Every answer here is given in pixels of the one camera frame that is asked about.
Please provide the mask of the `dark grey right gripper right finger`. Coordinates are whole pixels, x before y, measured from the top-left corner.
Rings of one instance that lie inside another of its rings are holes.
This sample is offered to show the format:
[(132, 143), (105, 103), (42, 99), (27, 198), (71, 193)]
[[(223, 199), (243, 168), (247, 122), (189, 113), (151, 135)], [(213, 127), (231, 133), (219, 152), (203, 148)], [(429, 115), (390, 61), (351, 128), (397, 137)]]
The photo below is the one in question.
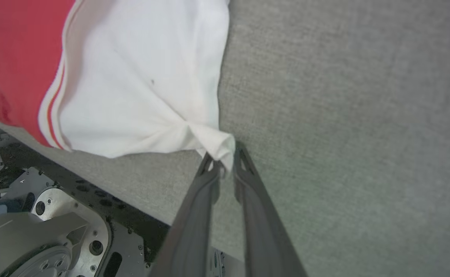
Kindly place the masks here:
[(306, 277), (307, 272), (242, 142), (236, 142), (233, 178), (235, 198), (243, 210), (245, 275)]

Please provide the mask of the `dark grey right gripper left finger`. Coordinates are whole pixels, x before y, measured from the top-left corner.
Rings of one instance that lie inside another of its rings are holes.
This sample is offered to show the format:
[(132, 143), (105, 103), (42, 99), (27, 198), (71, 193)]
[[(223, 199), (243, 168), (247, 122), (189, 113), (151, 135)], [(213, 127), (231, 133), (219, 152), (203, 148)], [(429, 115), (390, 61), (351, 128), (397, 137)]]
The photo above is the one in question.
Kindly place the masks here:
[(213, 207), (223, 167), (206, 153), (182, 201), (150, 277), (205, 277)]

